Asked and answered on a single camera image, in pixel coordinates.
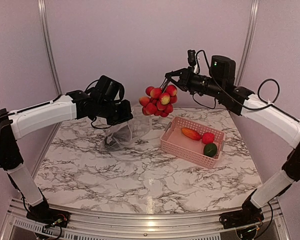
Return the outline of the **left aluminium corner post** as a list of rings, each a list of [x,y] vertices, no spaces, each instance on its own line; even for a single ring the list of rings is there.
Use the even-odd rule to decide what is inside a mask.
[[[53,85],[55,87],[56,93],[58,95],[61,95],[63,91],[59,80],[58,71],[57,71],[54,54],[53,54],[52,42],[51,42],[50,32],[49,32],[46,1],[38,0],[37,3],[38,3],[39,18],[40,18],[40,23],[41,23],[42,33],[43,33],[44,46],[47,54],[49,68],[51,71]]]

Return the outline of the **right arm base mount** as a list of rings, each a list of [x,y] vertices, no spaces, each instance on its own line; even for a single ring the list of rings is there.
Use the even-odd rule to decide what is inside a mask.
[[[219,216],[219,222],[223,225],[224,229],[243,227],[262,222],[264,219],[264,215],[261,211],[251,213],[248,210],[243,209],[224,212]]]

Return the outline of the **pink plastic basket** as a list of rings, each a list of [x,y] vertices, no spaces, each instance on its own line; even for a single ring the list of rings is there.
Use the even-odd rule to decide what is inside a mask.
[[[201,135],[204,133],[214,134],[213,143],[216,145],[216,155],[213,157],[204,155],[205,145],[202,140],[190,139],[182,133],[182,128],[193,129]],[[208,169],[213,168],[221,159],[225,141],[225,132],[178,116],[169,122],[160,137],[162,151]]]

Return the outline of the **aluminium corner post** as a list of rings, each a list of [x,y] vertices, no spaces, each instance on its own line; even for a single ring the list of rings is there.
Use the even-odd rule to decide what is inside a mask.
[[[51,42],[50,32],[49,32],[46,1],[38,0],[37,3],[38,3],[39,18],[40,18],[40,23],[41,23],[42,33],[43,33],[44,46],[47,54],[49,68],[51,71],[53,85],[55,87],[56,93],[58,95],[61,95],[63,91],[59,80],[58,71],[57,71],[54,54],[53,54],[52,42]]]
[[[256,32],[259,6],[260,6],[259,0],[251,1],[246,38],[244,41],[243,52],[238,66],[236,80],[235,80],[236,85],[240,85],[243,81],[243,77],[245,74],[250,52],[252,50],[254,36]]]

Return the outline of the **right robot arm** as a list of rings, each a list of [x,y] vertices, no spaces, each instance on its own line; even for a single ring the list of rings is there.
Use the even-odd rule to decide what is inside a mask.
[[[228,111],[259,123],[292,147],[281,169],[250,194],[241,210],[221,215],[226,223],[234,219],[248,224],[263,206],[300,181],[300,119],[281,110],[273,101],[265,101],[259,93],[235,86],[236,62],[232,59],[213,55],[207,64],[208,76],[200,74],[199,61],[193,51],[188,54],[188,63],[187,68],[168,72],[165,78],[184,92],[215,98]]]

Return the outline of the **orange carrot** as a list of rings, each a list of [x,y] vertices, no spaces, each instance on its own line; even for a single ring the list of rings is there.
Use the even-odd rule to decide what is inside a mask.
[[[201,135],[196,130],[188,128],[188,127],[182,127],[181,132],[187,138],[190,138],[195,141],[200,141],[202,138]]]

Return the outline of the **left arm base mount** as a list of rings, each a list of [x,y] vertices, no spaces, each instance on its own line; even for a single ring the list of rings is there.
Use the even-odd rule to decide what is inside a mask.
[[[47,212],[42,212],[42,216],[35,215],[35,213],[27,211],[26,217],[30,220],[43,223],[48,226],[52,226],[52,223],[66,228],[70,219],[70,213],[68,211],[49,208]]]

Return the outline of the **red strawberry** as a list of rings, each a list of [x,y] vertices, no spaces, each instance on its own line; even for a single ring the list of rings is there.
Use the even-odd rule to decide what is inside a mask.
[[[215,135],[211,132],[205,132],[201,138],[202,143],[205,145],[213,143],[214,140],[215,140]]]

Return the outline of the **aluminium front table rail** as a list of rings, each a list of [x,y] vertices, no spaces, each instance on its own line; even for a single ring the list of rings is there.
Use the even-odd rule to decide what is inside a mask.
[[[37,235],[62,240],[236,240],[246,227],[223,228],[225,210],[197,213],[141,214],[84,210],[52,205],[69,212],[62,230],[26,218],[23,202],[12,199],[0,230],[0,240],[31,240]]]

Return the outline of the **right aluminium corner post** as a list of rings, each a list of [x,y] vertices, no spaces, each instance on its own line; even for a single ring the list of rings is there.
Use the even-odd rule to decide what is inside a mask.
[[[260,6],[259,0],[251,1],[246,38],[244,41],[243,52],[238,66],[236,80],[235,80],[236,85],[240,85],[243,81],[243,77],[245,74],[250,52],[252,50],[254,36],[256,32],[259,6]]]

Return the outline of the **green avocado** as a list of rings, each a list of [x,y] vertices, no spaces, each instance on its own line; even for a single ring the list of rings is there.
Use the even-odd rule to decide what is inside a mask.
[[[203,148],[203,154],[207,157],[213,158],[218,153],[218,147],[214,143],[208,143]]]

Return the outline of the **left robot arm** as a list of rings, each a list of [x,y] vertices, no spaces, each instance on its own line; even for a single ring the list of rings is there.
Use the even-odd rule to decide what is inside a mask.
[[[53,211],[24,165],[17,141],[54,124],[89,118],[104,118],[109,127],[133,118],[131,104],[124,99],[124,86],[103,75],[86,90],[74,90],[27,108],[0,110],[0,168],[29,203],[29,214],[43,223],[53,219]]]

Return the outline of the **bunch of red lychees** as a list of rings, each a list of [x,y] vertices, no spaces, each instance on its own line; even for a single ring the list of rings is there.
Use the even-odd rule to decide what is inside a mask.
[[[177,87],[165,78],[159,87],[148,86],[145,96],[139,98],[139,104],[144,116],[166,118],[174,111],[174,104],[178,101]]]

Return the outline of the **clear zip top bag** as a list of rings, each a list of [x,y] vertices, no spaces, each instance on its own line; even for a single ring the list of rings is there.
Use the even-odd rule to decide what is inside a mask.
[[[133,119],[112,126],[105,131],[105,136],[98,145],[100,151],[123,150],[150,132],[152,128],[151,116],[144,115],[141,106],[134,105],[132,115]]]

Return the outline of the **dark purple eggplant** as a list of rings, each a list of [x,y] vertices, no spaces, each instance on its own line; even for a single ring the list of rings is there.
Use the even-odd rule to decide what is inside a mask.
[[[111,131],[105,140],[107,150],[118,151],[127,146],[132,140],[131,129],[128,125]]]

